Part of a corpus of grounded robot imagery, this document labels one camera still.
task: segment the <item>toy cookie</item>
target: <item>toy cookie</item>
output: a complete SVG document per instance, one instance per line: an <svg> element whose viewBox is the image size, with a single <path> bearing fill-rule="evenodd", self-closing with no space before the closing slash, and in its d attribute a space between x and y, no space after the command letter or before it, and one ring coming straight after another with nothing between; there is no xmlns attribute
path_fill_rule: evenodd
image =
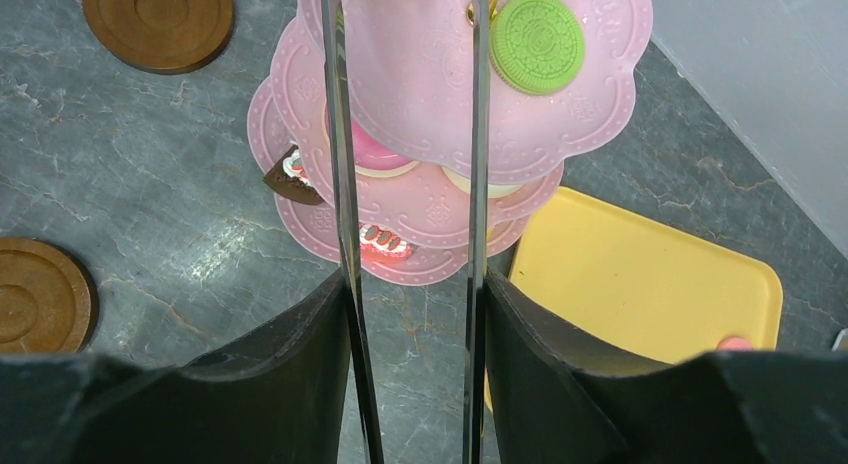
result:
<svg viewBox="0 0 848 464"><path fill-rule="evenodd" d="M412 246L392 231L373 224L359 225L362 258L385 264L401 262L412 254Z"/></svg>
<svg viewBox="0 0 848 464"><path fill-rule="evenodd" d="M560 0L509 0L492 22L492 64L525 94L550 94L577 76L586 43L577 17Z"/></svg>
<svg viewBox="0 0 848 464"><path fill-rule="evenodd" d="M329 126L326 109L324 110L324 120ZM357 173L368 177L396 177L411 171L418 165L418 161L413 161L383 147L365 132L354 119L351 119L350 130L353 137L353 159ZM330 142L326 129L325 135L327 142Z"/></svg>
<svg viewBox="0 0 848 464"><path fill-rule="evenodd" d="M458 187L462 192L466 194L471 193L471 181L465 177L460 176L459 174L451 171L447 167L443 167L442 171L444 171L445 175L448 176L448 179L453 183L454 186ZM521 186L503 186L503 185L495 185L489 184L489 199L498 199L500 197L506 197L513 192L521 189Z"/></svg>
<svg viewBox="0 0 848 464"><path fill-rule="evenodd" d="M283 155L282 159L265 175L264 181L274 192L294 202L307 206L317 206L324 202L303 171L300 150L297 146L292 146Z"/></svg>

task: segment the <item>gray wall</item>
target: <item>gray wall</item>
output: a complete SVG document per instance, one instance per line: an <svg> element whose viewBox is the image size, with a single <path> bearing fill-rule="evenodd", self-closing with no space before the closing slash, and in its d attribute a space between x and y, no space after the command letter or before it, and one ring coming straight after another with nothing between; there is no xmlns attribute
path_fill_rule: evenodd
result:
<svg viewBox="0 0 848 464"><path fill-rule="evenodd" d="M848 256L848 0L653 0L654 41Z"/></svg>

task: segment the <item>gray marble surface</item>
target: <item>gray marble surface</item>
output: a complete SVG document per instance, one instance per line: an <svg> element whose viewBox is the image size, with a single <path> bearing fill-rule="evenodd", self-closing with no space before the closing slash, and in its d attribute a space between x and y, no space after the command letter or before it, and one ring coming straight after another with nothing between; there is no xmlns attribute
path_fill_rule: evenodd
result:
<svg viewBox="0 0 848 464"><path fill-rule="evenodd" d="M0 0L0 235L58 244L90 269L102 305L91 351L185 363L333 268L282 227L245 142L294 0L235 2L226 52L162 77L112 57L80 0ZM627 129L569 160L563 183L769 263L785 290L779 346L825 349L848 327L843 256L654 47L637 85ZM459 462L464 277L364 284L389 462ZM349 387L340 462L362 462L361 447ZM485 452L498 461L491 437Z"/></svg>

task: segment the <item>green cookie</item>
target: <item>green cookie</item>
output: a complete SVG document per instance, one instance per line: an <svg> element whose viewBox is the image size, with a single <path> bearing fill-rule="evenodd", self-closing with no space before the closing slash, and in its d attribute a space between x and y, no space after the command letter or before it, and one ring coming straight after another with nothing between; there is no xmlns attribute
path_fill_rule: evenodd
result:
<svg viewBox="0 0 848 464"><path fill-rule="evenodd" d="M567 86L586 55L580 23L560 0L509 0L492 22L490 46L501 78L533 95Z"/></svg>

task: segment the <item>marble tabletop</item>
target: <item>marble tabletop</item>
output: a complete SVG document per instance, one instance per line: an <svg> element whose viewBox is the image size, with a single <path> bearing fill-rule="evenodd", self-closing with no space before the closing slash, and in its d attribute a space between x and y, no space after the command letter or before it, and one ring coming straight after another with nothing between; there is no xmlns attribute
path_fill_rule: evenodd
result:
<svg viewBox="0 0 848 464"><path fill-rule="evenodd" d="M181 76L145 74L89 32L80 0L0 0L0 235L60 245L102 306L89 352L182 364L304 297L334 268L285 231L245 141L251 95L295 0L235 0L229 48ZM848 327L848 266L655 47L613 142L563 184L770 264L779 347ZM510 255L493 260L506 271ZM465 277L404 288L366 277L390 462L459 462ZM362 462L353 387L340 462ZM486 462L498 462L491 420Z"/></svg>

